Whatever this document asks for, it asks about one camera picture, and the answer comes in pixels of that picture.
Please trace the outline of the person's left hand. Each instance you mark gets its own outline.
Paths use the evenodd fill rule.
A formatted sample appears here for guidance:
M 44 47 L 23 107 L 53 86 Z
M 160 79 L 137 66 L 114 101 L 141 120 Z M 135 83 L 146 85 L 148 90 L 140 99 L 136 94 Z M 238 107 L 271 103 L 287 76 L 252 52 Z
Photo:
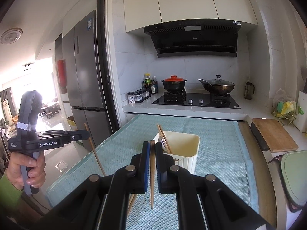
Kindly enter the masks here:
M 28 171 L 26 181 L 23 180 L 22 166 L 26 167 L 26 171 Z M 19 152 L 12 152 L 5 174 L 8 181 L 10 181 L 17 190 L 22 190 L 25 184 L 33 188 L 40 188 L 46 180 L 46 173 L 44 171 L 45 166 L 44 152 L 40 152 L 37 159 Z

